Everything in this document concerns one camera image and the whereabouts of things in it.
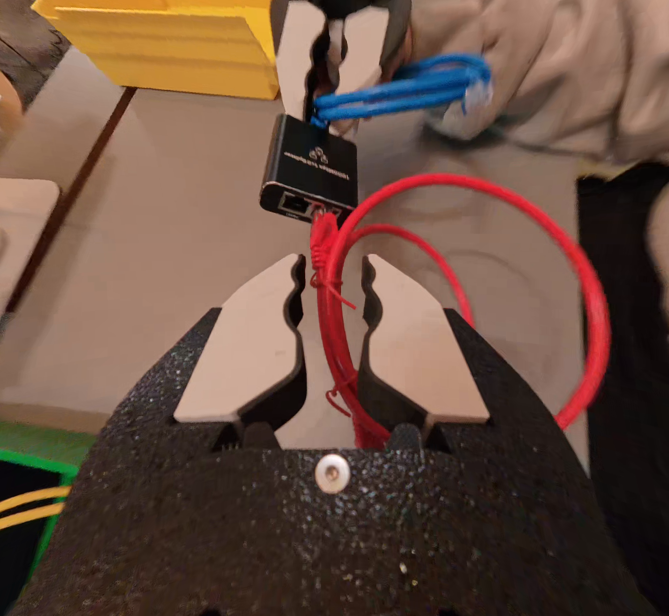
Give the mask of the black ethernet splitter box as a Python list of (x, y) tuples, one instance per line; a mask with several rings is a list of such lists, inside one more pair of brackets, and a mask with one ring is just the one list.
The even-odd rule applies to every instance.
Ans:
[(311, 223), (320, 212), (337, 226), (358, 206), (356, 144), (285, 113), (272, 129), (259, 194), (268, 212)]

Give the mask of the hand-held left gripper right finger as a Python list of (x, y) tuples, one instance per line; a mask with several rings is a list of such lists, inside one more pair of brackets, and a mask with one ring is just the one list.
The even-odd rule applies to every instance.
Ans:
[(446, 311), (421, 284), (376, 254), (362, 262), (363, 338), (358, 400), (391, 433), (412, 424), (484, 425), (490, 412)]

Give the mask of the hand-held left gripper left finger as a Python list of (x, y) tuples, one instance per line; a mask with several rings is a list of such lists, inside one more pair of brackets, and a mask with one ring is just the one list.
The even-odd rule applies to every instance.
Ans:
[(306, 259), (289, 254), (222, 304), (173, 414), (180, 423), (266, 423), (279, 430), (306, 402)]

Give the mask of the person's right forearm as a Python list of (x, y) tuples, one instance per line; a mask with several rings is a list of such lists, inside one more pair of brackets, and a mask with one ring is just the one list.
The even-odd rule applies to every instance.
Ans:
[(479, 54), (483, 103), (426, 112), (469, 141), (610, 158), (668, 158), (668, 0), (435, 0), (412, 12), (412, 59)]

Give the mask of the yellow plastic bin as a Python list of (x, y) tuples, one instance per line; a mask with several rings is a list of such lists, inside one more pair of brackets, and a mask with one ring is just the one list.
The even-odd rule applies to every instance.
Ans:
[(273, 101), (271, 0), (36, 0), (114, 84)]

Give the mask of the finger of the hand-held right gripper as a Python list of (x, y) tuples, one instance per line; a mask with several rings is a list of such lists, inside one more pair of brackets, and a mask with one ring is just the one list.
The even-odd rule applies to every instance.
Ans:
[(313, 50), (325, 30), (326, 16), (321, 9), (307, 0), (289, 2), (276, 51), (276, 70), (285, 113), (298, 120), (305, 120)]
[(380, 82), (380, 65), (389, 10), (368, 6), (343, 20), (332, 20), (332, 83), (348, 94)]

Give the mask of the green plastic bin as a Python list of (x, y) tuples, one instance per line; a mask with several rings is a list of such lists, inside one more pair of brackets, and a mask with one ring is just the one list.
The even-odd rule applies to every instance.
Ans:
[(95, 435), (1, 422), (1, 614), (36, 571)]

